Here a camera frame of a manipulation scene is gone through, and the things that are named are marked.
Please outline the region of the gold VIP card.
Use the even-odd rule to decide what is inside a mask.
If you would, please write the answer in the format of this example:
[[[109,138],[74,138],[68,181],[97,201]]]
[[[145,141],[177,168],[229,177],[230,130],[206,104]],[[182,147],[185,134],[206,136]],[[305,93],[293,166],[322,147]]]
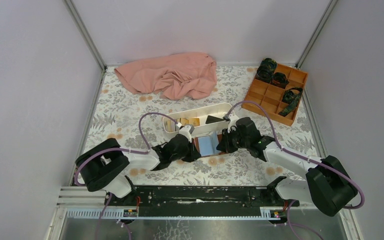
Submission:
[[[175,127],[176,128],[179,128],[180,126],[185,126],[185,125],[188,125],[189,124],[189,120],[187,118],[177,118],[175,120]]]
[[[189,125],[193,125],[194,127],[199,127],[201,125],[198,117],[188,118],[187,121]]]

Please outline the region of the brown leather card holder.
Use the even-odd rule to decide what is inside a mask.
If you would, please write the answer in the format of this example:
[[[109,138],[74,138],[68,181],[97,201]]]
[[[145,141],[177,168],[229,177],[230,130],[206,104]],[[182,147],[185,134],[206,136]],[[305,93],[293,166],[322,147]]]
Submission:
[[[217,146],[221,142],[222,134],[213,131],[210,135],[195,137],[194,143],[197,151],[201,157],[214,157],[225,154],[220,150],[217,150]]]

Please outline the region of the dark grey card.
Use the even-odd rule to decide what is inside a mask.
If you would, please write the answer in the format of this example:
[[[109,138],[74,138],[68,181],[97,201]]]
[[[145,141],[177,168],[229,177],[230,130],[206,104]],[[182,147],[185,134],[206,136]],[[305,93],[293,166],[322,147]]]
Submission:
[[[206,120],[205,120],[205,124],[209,125],[209,124],[223,122],[223,121],[224,121],[223,118],[216,117],[216,116],[213,116],[213,115],[208,115]]]

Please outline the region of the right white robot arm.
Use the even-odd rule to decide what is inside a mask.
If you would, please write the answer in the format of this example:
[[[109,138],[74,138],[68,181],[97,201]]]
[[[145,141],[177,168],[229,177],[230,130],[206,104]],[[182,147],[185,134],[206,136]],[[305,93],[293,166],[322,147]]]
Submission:
[[[281,146],[275,137],[262,135],[249,117],[231,114],[223,119],[228,126],[222,130],[217,150],[230,154],[246,149],[252,157],[279,165],[302,178],[285,178],[270,184],[283,200],[312,203],[330,217],[351,208],[348,204],[360,189],[336,157],[310,157]]]

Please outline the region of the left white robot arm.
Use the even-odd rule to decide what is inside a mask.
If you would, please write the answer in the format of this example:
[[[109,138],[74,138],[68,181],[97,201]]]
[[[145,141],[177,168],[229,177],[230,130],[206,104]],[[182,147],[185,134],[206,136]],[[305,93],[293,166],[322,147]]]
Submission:
[[[148,152],[122,148],[115,138],[109,138],[75,160],[73,179],[77,186],[86,187],[89,192],[105,190],[121,199],[134,190],[126,172],[160,171],[177,160],[191,163],[200,157],[194,141],[181,134],[151,147]]]

